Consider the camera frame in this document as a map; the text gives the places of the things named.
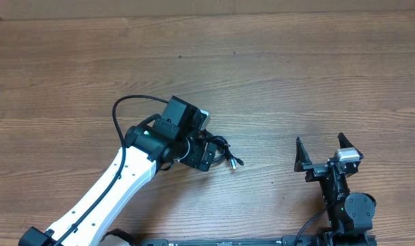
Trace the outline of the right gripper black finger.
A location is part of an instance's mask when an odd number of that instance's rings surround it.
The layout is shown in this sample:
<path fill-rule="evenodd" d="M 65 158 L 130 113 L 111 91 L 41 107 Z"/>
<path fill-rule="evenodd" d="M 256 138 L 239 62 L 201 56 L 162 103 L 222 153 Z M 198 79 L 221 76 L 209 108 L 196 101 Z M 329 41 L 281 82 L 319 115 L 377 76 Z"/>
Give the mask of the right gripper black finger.
<path fill-rule="evenodd" d="M 307 169 L 307 167 L 312 164 L 312 161 L 310 160 L 310 157 L 308 153 L 306 152 L 300 137 L 297 137 L 295 143 L 296 143 L 296 156 L 295 156 L 294 171 L 304 172 Z"/>
<path fill-rule="evenodd" d="M 359 154 L 359 159 L 363 159 L 364 155 L 361 153 L 361 151 L 359 151 L 346 137 L 343 133 L 339 133 L 338 134 L 338 141 L 340 144 L 341 148 L 354 148 L 358 154 Z"/>

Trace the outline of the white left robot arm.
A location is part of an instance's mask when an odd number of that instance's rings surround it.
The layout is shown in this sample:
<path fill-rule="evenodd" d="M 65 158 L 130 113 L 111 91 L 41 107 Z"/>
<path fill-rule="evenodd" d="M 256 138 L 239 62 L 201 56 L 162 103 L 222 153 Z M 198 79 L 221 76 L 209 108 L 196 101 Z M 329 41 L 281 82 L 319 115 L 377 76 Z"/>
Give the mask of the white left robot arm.
<path fill-rule="evenodd" d="M 197 136 L 210 114 L 175 96 L 126 133 L 115 159 L 92 188 L 63 217 L 45 231 L 28 229 L 19 240 L 26 245 L 98 245 L 128 201 L 163 169 L 181 161 L 208 171 L 213 152 L 197 145 Z"/>

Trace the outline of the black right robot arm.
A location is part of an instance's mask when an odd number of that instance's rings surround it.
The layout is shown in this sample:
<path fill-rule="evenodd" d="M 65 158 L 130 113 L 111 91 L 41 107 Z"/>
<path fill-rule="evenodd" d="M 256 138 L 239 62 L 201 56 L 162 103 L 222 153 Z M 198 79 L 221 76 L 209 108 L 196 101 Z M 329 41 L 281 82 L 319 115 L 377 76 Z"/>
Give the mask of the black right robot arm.
<path fill-rule="evenodd" d="M 295 172 L 304 172 L 306 182 L 318 182 L 325 208 L 311 217 L 294 238 L 294 245 L 376 245 L 373 228 L 377 202 L 368 193 L 352 193 L 347 178 L 358 172 L 364 155 L 343 133 L 338 134 L 340 148 L 325 163 L 314 164 L 300 138 L 297 138 Z M 306 228 L 322 214 L 328 215 L 330 226 L 306 236 Z"/>

